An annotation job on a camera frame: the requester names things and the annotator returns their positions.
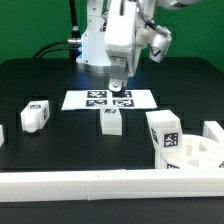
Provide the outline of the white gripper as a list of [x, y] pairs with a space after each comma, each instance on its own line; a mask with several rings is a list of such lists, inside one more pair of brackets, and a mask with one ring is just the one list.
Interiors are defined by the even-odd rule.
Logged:
[[131, 97], [125, 89], [128, 77], [133, 77], [138, 66], [141, 45], [136, 43], [138, 31], [137, 3], [112, 0], [105, 32], [105, 51], [111, 61], [109, 89]]

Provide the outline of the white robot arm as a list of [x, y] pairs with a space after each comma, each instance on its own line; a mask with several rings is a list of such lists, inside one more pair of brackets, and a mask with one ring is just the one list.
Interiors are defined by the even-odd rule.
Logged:
[[109, 75], [109, 90], [124, 94], [135, 75], [140, 54], [159, 63], [172, 34], [155, 23], [156, 9], [180, 10], [200, 0], [87, 0], [87, 28], [81, 36], [82, 53], [76, 59], [84, 70]]

